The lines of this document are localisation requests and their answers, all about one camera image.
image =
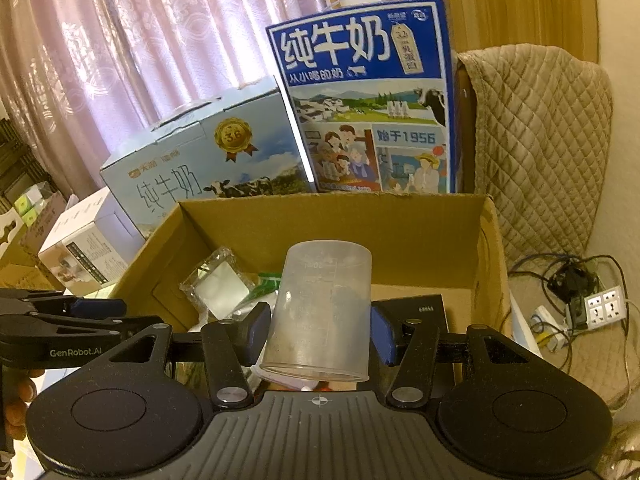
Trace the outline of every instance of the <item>plastic measuring cup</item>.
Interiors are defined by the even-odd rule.
[[[369,379],[371,253],[313,240],[287,251],[260,367],[318,381]]]

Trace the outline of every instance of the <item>gold medal emblem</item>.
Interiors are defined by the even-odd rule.
[[[236,161],[236,155],[240,152],[254,156],[258,151],[251,144],[253,134],[249,124],[237,117],[229,117],[216,127],[216,144],[221,150],[226,151],[226,159]]]

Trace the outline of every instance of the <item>curtain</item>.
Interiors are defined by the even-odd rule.
[[[0,0],[0,96],[61,190],[181,104],[276,70],[264,27],[324,0]]]

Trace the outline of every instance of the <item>illustrated man with hat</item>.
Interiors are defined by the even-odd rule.
[[[440,159],[428,152],[421,153],[415,158],[420,161],[420,168],[409,177],[409,185],[415,187],[416,193],[437,193],[440,183],[440,174],[438,173]]]

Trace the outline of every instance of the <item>finger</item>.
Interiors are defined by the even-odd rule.
[[[26,415],[27,405],[20,400],[16,400],[4,408],[4,418],[13,426],[23,426]]]
[[[27,436],[27,428],[25,426],[14,426],[7,421],[4,422],[4,431],[14,440],[24,440]]]
[[[31,379],[23,379],[18,383],[18,396],[24,402],[31,402],[37,395],[36,385]]]

